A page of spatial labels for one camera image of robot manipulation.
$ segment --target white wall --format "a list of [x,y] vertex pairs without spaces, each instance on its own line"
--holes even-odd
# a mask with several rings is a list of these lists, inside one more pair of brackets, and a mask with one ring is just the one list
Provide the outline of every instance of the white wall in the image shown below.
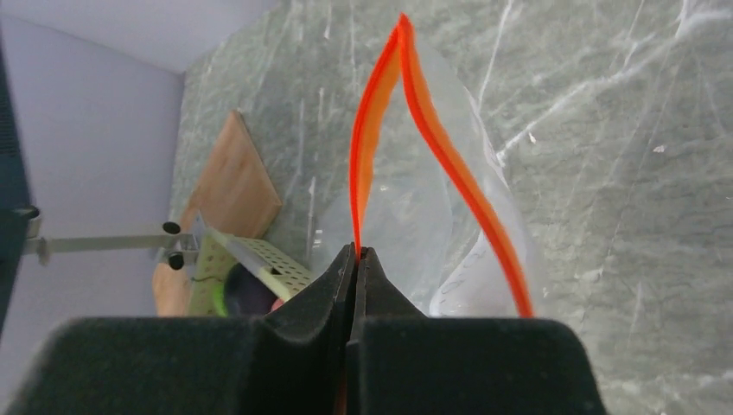
[[[182,77],[52,29],[0,24],[44,233],[166,220]],[[152,267],[138,251],[60,254],[48,268],[26,258],[0,342],[0,407],[54,325],[153,315]]]
[[182,73],[278,0],[3,0],[3,13]]

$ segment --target ziplock bag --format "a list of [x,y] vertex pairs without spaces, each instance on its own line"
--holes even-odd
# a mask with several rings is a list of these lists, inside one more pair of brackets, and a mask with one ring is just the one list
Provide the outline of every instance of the ziplock bag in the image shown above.
[[545,314],[541,255],[473,100],[445,60],[415,41],[405,15],[354,121],[349,190],[318,229],[314,271],[353,235],[426,314]]

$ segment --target plywood board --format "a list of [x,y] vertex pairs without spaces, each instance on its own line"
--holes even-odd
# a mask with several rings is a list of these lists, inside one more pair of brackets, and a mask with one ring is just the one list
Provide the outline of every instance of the plywood board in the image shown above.
[[[244,120],[230,112],[179,220],[181,228],[188,230],[201,211],[207,225],[223,233],[259,238],[282,206]],[[159,316],[184,316],[190,298],[186,272],[158,265],[153,295]]]

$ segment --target black panel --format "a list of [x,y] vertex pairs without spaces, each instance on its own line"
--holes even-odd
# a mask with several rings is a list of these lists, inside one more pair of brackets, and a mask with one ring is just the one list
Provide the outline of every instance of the black panel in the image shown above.
[[28,219],[19,217],[13,210],[29,205],[5,58],[0,48],[0,339],[28,227]]

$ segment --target marble countertop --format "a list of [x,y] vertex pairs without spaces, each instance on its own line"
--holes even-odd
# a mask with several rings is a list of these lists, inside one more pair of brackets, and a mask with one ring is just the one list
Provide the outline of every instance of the marble countertop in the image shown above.
[[267,238],[308,263],[400,11],[477,99],[609,410],[730,412],[730,0],[285,2],[187,71],[171,217],[239,108],[284,200]]

